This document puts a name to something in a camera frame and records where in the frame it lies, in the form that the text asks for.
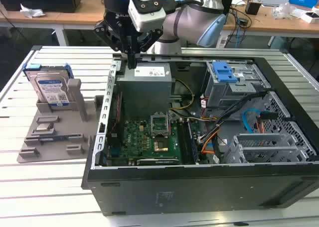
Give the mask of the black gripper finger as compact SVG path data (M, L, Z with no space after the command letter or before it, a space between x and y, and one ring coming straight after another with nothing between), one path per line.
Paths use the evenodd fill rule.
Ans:
M147 32L134 31L132 35L132 69L136 68L141 52L146 52L163 34L162 29Z
M121 52L122 56L127 59L129 69L133 68L132 48L123 22L116 21L112 28L106 20L102 20L95 25L94 31L114 51Z

